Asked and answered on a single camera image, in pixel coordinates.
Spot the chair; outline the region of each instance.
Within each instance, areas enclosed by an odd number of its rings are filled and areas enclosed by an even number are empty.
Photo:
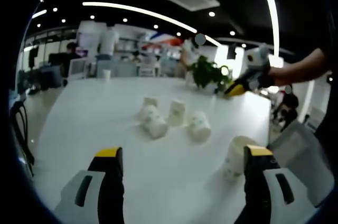
[[[46,72],[53,73],[53,87],[61,87],[62,86],[62,76],[60,71],[60,66],[43,66],[40,67],[40,71],[42,74]]]
[[[289,169],[308,189],[308,198],[318,206],[334,188],[324,151],[313,133],[293,121],[269,145],[277,163]]]
[[[112,71],[114,71],[116,77],[136,77],[137,65],[132,61],[114,62]]]
[[[72,59],[69,64],[68,80],[83,79],[86,73],[87,58]]]
[[[20,116],[22,126],[19,125],[18,115]],[[34,165],[35,158],[28,147],[27,112],[26,112],[26,108],[22,101],[17,101],[14,103],[10,111],[10,121],[13,126],[15,137],[24,155],[26,156],[28,160],[28,166],[33,175],[32,165]]]
[[[156,76],[156,70],[155,70],[156,62],[157,60],[153,56],[145,57],[143,59],[143,63],[140,65],[138,69],[138,75],[141,77],[155,77]]]

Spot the person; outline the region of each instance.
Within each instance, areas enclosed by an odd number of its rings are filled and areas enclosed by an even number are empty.
[[[182,44],[180,63],[187,72],[188,67],[199,58],[199,45],[195,42],[195,36],[186,39]]]
[[[72,59],[81,58],[81,56],[76,54],[76,47],[77,47],[77,44],[74,42],[67,44],[66,54],[62,55],[62,62],[60,65],[60,70],[61,70],[61,75],[65,78],[68,76],[70,61]]]
[[[280,92],[283,94],[283,99],[273,112],[273,120],[276,120],[277,115],[280,114],[281,118],[278,121],[285,121],[284,126],[280,130],[280,132],[282,132],[298,117],[296,108],[299,105],[299,101],[297,96],[293,93],[292,85],[287,85],[285,90]]]
[[[180,59],[177,59],[174,77],[184,79],[185,73],[186,73],[186,67],[184,67],[183,63],[181,63]]]
[[[328,164],[335,178],[335,189],[324,200],[322,208],[314,217],[311,223],[323,223],[322,219],[332,214],[330,208],[337,203],[337,175],[338,175],[338,153],[336,135],[336,104],[337,96],[337,56],[338,56],[337,30],[334,32],[331,44],[321,45],[316,48],[302,61],[289,65],[284,68],[271,68],[268,75],[272,78],[275,86],[285,86],[292,83],[314,80],[329,70],[332,71],[333,81],[331,85],[330,98],[327,105],[326,115],[315,132],[315,136],[320,142]]]

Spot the curved light strip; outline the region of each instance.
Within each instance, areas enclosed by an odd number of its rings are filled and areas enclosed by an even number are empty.
[[[45,9],[45,10],[42,10],[42,11],[40,11],[40,12],[37,12],[37,13],[35,13],[35,14],[32,15],[32,19],[34,19],[34,18],[36,18],[36,17],[38,17],[38,16],[40,16],[40,15],[43,15],[43,14],[45,14],[45,13],[47,13],[47,10],[46,10],[46,9]]]
[[[273,35],[274,35],[274,55],[278,57],[279,55],[279,26],[278,26],[278,17],[277,17],[277,8],[275,0],[267,0],[270,10],[270,17],[273,26]]]
[[[186,25],[186,24],[184,24],[182,22],[179,22],[177,20],[174,20],[174,19],[169,18],[167,16],[164,16],[162,14],[157,14],[157,13],[154,13],[152,11],[148,11],[148,10],[145,10],[145,9],[142,9],[142,8],[138,8],[138,7],[126,6],[126,5],[115,4],[115,3],[105,3],[105,2],[83,2],[82,5],[83,6],[106,6],[106,7],[126,9],[126,10],[130,10],[130,11],[134,11],[134,12],[138,12],[138,13],[142,13],[142,14],[147,14],[147,15],[159,18],[161,20],[165,20],[167,22],[173,23],[173,24],[175,24],[175,25],[177,25],[179,27],[182,27],[182,28],[184,28],[186,30],[191,31],[192,33],[197,33],[196,29],[194,29],[193,27],[190,27],[190,26],[188,26],[188,25]],[[220,44],[215,39],[212,39],[211,37],[209,37],[207,35],[205,36],[205,38],[209,42],[213,43],[216,46],[222,46],[222,44]]]

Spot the floor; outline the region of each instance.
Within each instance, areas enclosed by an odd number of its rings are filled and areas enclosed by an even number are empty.
[[[63,88],[41,91],[34,96],[28,96],[24,102],[28,119],[28,145],[34,154],[35,146],[39,143],[39,135],[44,121]]]

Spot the person's arm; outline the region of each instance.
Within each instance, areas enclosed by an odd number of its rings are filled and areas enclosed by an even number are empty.
[[[302,61],[285,68],[272,67],[268,74],[273,77],[275,86],[284,86],[316,79],[327,71],[327,57],[317,48]]]

